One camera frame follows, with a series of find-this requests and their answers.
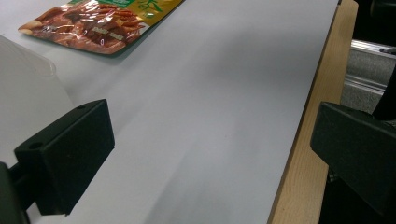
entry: wooden edge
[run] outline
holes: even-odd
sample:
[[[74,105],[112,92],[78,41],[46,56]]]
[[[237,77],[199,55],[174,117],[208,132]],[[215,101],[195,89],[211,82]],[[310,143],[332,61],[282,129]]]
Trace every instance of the wooden edge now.
[[[337,8],[268,223],[318,223],[328,166],[310,147],[318,106],[340,103],[358,4]]]

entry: screw hole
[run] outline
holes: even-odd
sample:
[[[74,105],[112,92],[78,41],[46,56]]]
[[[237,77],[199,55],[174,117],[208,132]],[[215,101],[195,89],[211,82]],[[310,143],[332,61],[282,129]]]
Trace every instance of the screw hole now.
[[[33,143],[32,145],[29,146],[30,149],[36,149],[38,147],[43,146],[43,143]]]

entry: printed food image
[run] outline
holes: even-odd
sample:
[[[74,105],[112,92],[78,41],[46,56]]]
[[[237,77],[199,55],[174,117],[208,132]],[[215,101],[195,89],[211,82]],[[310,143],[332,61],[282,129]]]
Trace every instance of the printed food image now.
[[[88,0],[54,7],[19,31],[69,48],[111,54],[136,40],[143,27],[129,9]]]

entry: food package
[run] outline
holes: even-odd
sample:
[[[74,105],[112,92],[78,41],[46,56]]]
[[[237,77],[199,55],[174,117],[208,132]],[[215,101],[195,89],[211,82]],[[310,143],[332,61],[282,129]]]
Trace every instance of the food package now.
[[[133,44],[182,0],[73,0],[19,31],[74,49],[112,54]]]

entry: plastic snack bag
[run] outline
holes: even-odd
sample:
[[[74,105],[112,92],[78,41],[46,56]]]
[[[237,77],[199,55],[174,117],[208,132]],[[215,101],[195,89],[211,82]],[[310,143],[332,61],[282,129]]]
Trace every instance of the plastic snack bag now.
[[[74,49],[112,54],[134,43],[182,0],[73,0],[18,30]]]

